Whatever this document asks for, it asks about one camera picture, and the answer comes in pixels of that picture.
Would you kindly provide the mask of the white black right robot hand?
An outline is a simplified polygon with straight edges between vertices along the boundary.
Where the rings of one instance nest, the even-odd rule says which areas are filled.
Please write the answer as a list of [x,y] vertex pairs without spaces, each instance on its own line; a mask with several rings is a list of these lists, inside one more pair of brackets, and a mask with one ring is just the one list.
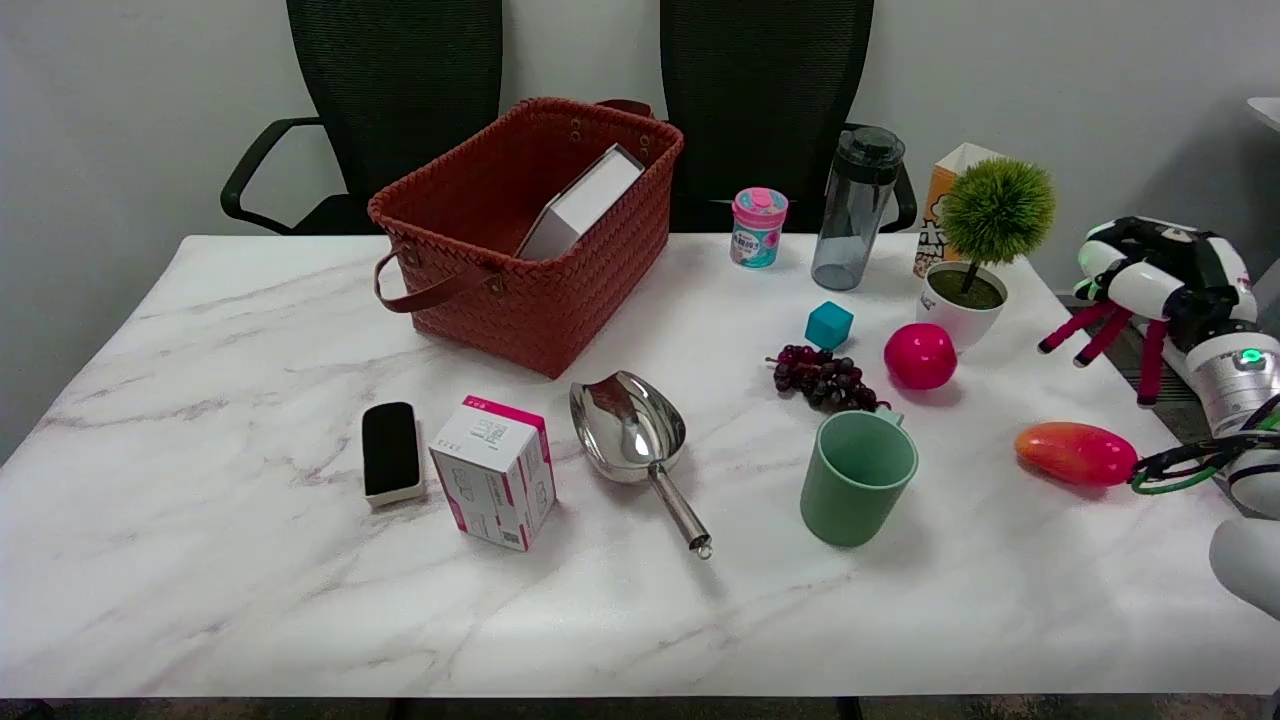
[[1085,234],[1078,299],[1110,301],[1161,320],[1175,348],[1257,331],[1257,302],[1240,254],[1222,236],[1147,217],[1123,217]]

